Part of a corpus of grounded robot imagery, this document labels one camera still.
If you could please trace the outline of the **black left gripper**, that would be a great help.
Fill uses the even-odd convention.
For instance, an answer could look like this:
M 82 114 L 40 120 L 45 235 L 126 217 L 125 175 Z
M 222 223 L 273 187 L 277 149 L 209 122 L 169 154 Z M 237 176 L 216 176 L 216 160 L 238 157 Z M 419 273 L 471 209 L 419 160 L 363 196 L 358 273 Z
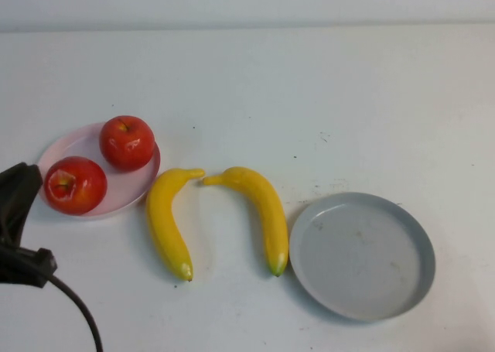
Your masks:
M 42 185 L 37 165 L 21 162 L 1 172 L 1 244 L 20 246 L 27 215 Z

